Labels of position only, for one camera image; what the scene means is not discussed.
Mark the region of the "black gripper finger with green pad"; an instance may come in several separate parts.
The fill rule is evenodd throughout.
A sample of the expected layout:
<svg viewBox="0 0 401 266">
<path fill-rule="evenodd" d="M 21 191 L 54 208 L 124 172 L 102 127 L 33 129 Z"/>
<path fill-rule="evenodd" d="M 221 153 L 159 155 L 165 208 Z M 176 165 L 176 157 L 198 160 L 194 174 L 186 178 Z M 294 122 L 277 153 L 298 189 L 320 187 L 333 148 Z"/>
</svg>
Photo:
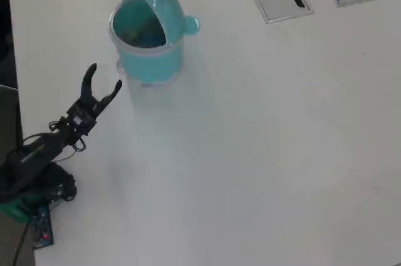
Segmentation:
<svg viewBox="0 0 401 266">
<path fill-rule="evenodd" d="M 97 64 L 93 63 L 86 71 L 82 83 L 81 83 L 81 92 L 80 92 L 80 100 L 86 104 L 91 103 L 95 100 L 92 94 L 91 83 L 93 79 L 93 75 L 97 69 Z"/>
<path fill-rule="evenodd" d="M 114 90 L 107 96 L 103 97 L 97 104 L 96 109 L 97 110 L 104 110 L 111 102 L 112 100 L 116 97 L 120 89 L 122 88 L 122 80 L 118 80 L 116 82 Z"/>
</svg>

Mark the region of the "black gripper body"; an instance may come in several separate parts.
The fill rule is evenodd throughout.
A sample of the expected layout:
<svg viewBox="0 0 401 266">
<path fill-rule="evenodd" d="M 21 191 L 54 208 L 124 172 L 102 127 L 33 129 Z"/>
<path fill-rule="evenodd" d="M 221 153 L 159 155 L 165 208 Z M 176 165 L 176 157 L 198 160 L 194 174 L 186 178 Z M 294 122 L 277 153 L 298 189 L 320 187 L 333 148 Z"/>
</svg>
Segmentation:
<svg viewBox="0 0 401 266">
<path fill-rule="evenodd" d="M 93 119 L 97 119 L 107 105 L 108 99 L 106 97 L 99 101 L 92 95 L 81 96 L 75 103 L 76 111 L 80 116 Z"/>
</svg>

